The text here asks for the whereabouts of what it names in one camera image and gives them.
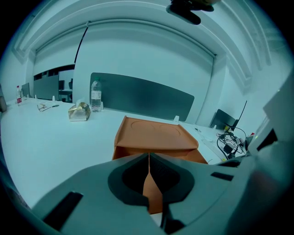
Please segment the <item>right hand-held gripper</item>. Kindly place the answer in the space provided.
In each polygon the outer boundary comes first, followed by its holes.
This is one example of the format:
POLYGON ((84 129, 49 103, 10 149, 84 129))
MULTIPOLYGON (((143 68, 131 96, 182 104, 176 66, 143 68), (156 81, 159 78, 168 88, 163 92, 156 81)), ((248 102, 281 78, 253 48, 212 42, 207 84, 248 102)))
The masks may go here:
MULTIPOLYGON (((264 107, 277 141, 259 150, 226 235, 294 235, 294 69, 264 107)), ((217 166, 237 168, 246 156, 217 166)))

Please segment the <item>wide white roller blind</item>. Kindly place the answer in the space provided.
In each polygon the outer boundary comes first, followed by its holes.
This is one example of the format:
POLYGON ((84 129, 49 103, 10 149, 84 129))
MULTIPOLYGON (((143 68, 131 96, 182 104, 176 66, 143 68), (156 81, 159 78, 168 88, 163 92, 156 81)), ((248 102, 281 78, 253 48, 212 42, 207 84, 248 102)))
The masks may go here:
POLYGON ((90 26, 78 52, 73 99, 88 98, 92 72, 127 75, 194 96, 187 116, 195 123, 208 91, 213 57, 170 30, 135 22, 90 26))

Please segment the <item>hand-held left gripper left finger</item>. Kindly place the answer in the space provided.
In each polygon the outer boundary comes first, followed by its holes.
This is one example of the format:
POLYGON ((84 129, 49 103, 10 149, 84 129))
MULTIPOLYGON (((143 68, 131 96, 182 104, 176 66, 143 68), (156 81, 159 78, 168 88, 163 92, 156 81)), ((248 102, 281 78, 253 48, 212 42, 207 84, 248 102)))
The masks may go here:
POLYGON ((165 235, 148 212, 148 154, 85 168, 45 194, 33 213, 59 235, 165 235))

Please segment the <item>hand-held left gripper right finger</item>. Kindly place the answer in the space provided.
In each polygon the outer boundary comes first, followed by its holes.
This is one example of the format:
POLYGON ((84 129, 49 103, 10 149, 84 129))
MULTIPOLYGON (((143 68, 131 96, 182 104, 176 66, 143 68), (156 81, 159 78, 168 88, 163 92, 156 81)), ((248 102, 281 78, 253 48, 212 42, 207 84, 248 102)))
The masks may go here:
POLYGON ((150 173, 163 196, 161 226, 152 234, 230 234, 234 204, 226 196, 234 168, 150 154, 150 173))

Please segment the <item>white wall pipes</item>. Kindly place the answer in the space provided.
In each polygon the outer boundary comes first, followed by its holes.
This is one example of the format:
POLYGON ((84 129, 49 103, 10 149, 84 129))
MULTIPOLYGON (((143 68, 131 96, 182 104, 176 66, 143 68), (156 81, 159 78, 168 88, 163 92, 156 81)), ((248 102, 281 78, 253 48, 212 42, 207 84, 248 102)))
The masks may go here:
POLYGON ((166 12, 169 0, 46 0, 20 28, 12 44, 20 61, 71 30, 114 20, 138 20, 180 31, 217 55, 226 53, 237 81, 251 84, 252 61, 259 56, 248 32, 251 9, 245 0, 221 0, 213 12, 197 12, 193 26, 166 12))

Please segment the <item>clear water bottle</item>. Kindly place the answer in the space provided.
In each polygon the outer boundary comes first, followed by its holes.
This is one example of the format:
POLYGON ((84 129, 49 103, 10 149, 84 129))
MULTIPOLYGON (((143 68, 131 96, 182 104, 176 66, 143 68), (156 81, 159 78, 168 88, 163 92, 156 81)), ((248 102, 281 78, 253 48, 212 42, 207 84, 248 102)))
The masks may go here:
POLYGON ((99 112, 102 106, 102 84, 100 78, 95 78, 91 85, 91 109, 93 112, 99 112))

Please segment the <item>narrow white roller blind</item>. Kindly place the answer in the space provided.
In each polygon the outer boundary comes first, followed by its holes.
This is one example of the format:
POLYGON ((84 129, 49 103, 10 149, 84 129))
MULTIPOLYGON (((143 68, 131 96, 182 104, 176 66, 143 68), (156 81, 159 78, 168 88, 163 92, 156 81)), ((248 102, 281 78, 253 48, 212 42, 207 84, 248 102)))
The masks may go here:
POLYGON ((86 26, 81 26, 67 34, 57 37, 37 50, 33 75, 57 67, 74 64, 76 53, 85 30, 86 26))

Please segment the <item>orange box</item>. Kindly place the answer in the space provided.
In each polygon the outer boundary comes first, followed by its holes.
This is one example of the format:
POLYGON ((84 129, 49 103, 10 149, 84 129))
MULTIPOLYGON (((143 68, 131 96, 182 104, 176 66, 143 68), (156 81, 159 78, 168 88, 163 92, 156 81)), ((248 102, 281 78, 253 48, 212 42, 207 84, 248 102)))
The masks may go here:
POLYGON ((112 193, 128 205, 163 211, 163 194, 180 182, 180 173, 153 160, 151 154, 207 164, 199 143, 181 125, 124 117, 114 141, 113 160, 137 159, 114 169, 108 177, 112 193))

